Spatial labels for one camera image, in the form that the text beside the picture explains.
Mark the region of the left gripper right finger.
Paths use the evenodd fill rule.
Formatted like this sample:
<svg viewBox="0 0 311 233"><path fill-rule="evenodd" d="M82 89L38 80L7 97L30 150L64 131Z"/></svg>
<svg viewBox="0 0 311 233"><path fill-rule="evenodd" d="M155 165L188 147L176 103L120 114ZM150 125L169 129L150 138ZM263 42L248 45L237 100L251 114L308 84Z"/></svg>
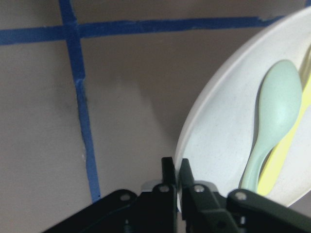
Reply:
<svg viewBox="0 0 311 233"><path fill-rule="evenodd" d="M194 185L194 177L190 167L189 160L184 158L182 159L181 167L179 170L179 184L181 189L190 188Z"/></svg>

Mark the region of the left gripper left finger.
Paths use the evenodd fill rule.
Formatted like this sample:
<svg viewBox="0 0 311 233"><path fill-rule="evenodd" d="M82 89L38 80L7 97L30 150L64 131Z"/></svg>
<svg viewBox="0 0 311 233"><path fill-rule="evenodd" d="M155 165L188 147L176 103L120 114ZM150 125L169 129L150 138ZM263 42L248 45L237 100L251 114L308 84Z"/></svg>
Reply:
<svg viewBox="0 0 311 233"><path fill-rule="evenodd" d="M162 184L176 188L175 167L172 157L163 157L161 159L162 166Z"/></svg>

